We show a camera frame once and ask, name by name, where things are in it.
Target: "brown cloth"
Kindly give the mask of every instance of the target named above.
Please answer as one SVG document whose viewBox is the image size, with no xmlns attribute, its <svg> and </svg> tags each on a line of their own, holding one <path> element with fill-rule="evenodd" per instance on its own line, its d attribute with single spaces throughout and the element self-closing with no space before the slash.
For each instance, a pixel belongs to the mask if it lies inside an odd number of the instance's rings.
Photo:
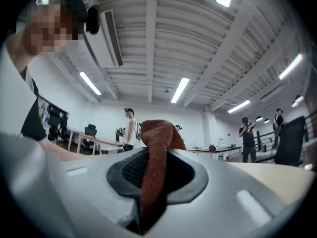
<svg viewBox="0 0 317 238">
<path fill-rule="evenodd" d="M 141 139 L 148 147 L 149 159 L 141 185 L 141 227 L 147 231 L 166 208 L 166 150 L 186 150 L 175 126 L 165 120 L 148 120 L 141 124 Z"/>
</svg>

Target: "air conditioner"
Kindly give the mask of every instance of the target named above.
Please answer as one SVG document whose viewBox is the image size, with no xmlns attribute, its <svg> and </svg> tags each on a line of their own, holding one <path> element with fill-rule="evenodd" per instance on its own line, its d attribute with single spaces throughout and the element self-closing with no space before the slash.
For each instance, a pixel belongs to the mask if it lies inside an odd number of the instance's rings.
<svg viewBox="0 0 317 238">
<path fill-rule="evenodd" d="M 263 95 L 260 98 L 260 101 L 262 103 L 267 102 L 269 99 L 273 98 L 275 95 L 280 93 L 283 90 L 283 87 L 281 85 L 276 86 L 273 90 L 269 91 L 267 94 Z"/>
<path fill-rule="evenodd" d="M 119 67 L 123 61 L 112 10 L 103 11 L 100 19 L 99 32 L 96 35 L 85 32 L 86 39 L 101 68 Z"/>
</svg>

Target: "ceiling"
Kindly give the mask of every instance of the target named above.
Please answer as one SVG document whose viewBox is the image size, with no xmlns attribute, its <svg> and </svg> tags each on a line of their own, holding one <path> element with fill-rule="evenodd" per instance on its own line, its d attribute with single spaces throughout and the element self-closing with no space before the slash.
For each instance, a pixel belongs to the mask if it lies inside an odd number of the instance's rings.
<svg viewBox="0 0 317 238">
<path fill-rule="evenodd" d="M 291 105 L 305 90 L 305 60 L 287 79 L 279 74 L 298 53 L 310 56 L 310 40 L 287 0 L 85 0 L 112 9 L 123 59 L 99 68 L 82 42 L 67 52 L 69 76 L 84 71 L 100 99 L 226 111 L 247 99 L 248 115 Z M 190 79 L 177 104 L 170 103 L 182 77 Z M 260 98 L 282 86 L 264 103 Z"/>
</svg>

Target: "gray plastic surface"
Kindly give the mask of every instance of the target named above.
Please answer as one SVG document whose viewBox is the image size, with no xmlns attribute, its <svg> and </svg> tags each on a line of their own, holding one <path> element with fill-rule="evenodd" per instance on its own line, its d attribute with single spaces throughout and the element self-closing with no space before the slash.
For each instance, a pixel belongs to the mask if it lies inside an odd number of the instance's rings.
<svg viewBox="0 0 317 238">
<path fill-rule="evenodd" d="M 0 144 L 4 151 L 0 167 L 9 191 L 26 216 L 50 237 L 139 237 L 114 223 L 127 221 L 134 203 L 118 196 L 106 182 L 107 169 L 138 149 L 61 163 L 26 138 L 0 134 Z M 203 165 L 209 183 L 191 203 L 168 205 L 145 237 L 236 238 L 250 234 L 256 226 L 235 196 L 240 190 L 248 190 L 273 217 L 286 209 L 273 192 L 240 169 L 175 151 Z M 66 172 L 81 167 L 87 172 L 74 176 Z"/>
</svg>

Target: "black mesh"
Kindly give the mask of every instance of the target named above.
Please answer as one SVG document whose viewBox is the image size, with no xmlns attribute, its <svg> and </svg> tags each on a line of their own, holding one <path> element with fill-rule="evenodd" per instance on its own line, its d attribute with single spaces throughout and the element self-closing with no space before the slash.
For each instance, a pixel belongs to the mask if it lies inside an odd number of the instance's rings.
<svg viewBox="0 0 317 238">
<path fill-rule="evenodd" d="M 136 187 L 141 188 L 148 158 L 148 153 L 144 153 L 125 165 L 121 170 L 122 176 Z M 190 165 L 176 156 L 167 153 L 167 193 L 178 190 L 190 183 L 194 175 L 194 169 Z"/>
</svg>

